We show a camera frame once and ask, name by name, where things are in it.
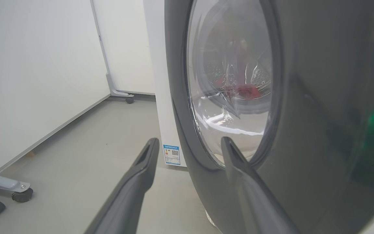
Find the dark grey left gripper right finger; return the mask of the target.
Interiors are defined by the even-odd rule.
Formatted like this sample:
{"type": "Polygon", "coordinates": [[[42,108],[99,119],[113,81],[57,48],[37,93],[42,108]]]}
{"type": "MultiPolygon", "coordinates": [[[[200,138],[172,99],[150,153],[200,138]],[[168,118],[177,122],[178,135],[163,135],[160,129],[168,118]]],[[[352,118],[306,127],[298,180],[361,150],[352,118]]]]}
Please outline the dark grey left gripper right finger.
{"type": "Polygon", "coordinates": [[[248,234],[298,234],[299,230],[234,141],[221,138],[229,184],[235,190],[248,234]]]}

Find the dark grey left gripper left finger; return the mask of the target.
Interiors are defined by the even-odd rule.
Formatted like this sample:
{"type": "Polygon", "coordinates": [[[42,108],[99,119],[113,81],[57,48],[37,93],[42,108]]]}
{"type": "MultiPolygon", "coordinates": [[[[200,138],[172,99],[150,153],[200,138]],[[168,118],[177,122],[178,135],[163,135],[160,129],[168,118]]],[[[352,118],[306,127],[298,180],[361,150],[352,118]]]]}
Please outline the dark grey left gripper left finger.
{"type": "Polygon", "coordinates": [[[155,178],[159,151],[159,139],[149,139],[85,234],[135,234],[137,232],[144,194],[151,188],[155,178]]]}

